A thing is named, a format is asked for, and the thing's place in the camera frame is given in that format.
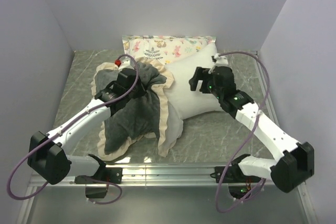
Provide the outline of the white pillow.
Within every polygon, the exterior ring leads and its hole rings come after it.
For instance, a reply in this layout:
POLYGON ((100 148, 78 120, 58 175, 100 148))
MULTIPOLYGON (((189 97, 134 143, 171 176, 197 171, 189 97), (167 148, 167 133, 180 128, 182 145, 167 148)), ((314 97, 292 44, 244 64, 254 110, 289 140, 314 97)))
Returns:
POLYGON ((212 94, 191 91, 188 83, 197 67, 211 68, 214 65, 212 56, 215 54, 217 54, 216 45, 211 43, 201 51, 165 66, 174 78, 172 85, 164 89, 168 99, 169 113, 165 131, 165 147, 171 149, 181 137, 184 119, 206 112, 222 111, 212 94))

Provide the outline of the grey plush pillowcase cream ruffle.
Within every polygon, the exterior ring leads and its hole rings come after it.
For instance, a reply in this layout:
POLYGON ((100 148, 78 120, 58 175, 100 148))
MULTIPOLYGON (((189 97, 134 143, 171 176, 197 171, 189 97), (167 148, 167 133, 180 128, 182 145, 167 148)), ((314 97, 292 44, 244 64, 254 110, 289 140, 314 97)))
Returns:
POLYGON ((174 82, 173 75, 157 60, 140 58, 137 65, 146 93, 102 124, 97 148, 104 161, 121 157, 143 137, 157 139, 158 154, 167 157, 181 135, 183 121, 165 95, 174 82))

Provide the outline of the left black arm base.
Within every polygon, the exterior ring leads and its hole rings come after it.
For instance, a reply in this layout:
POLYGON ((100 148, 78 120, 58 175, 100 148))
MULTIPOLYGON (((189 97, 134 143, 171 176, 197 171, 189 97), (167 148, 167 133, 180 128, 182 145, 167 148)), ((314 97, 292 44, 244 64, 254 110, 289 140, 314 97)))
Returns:
POLYGON ((123 168, 100 168, 93 176, 76 176, 74 184, 85 185, 85 196, 90 199, 104 199, 110 186, 119 186, 122 182, 123 168))

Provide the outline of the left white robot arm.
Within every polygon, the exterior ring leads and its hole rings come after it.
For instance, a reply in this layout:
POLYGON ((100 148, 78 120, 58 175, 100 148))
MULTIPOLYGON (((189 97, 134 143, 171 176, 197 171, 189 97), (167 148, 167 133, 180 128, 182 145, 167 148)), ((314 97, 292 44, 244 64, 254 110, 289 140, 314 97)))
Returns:
POLYGON ((70 156, 67 153, 97 124, 104 122, 135 98, 145 95, 139 71, 122 69, 94 96, 90 103, 58 128, 44 134, 36 132, 30 139, 28 165, 51 185, 67 176, 79 176, 93 183, 108 181, 106 164, 95 155, 70 156))

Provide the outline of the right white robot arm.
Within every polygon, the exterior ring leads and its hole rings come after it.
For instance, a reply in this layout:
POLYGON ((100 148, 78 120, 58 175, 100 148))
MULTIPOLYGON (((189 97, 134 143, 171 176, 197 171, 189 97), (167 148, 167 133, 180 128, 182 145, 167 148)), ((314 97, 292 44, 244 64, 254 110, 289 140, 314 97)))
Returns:
POLYGON ((249 154, 233 156, 222 171, 216 170, 217 183, 229 175, 228 183, 245 182, 250 177, 271 180, 278 189, 288 193, 314 175, 314 148, 300 143, 262 111, 261 107, 244 91, 236 88, 234 74, 229 67, 214 69, 197 67, 189 80, 191 91, 201 82, 201 93, 213 94, 220 107, 233 119, 250 130, 272 154, 271 159, 249 154))

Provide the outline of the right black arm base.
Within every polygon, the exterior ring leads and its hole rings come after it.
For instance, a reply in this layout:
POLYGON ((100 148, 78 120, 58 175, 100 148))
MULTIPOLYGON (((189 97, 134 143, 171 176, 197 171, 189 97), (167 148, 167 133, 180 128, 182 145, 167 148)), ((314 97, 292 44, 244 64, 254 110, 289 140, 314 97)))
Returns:
POLYGON ((260 181, 260 177, 244 175, 238 165, 230 165, 223 179, 224 184, 229 184, 229 194, 234 199, 243 198, 251 190, 251 185, 260 181))

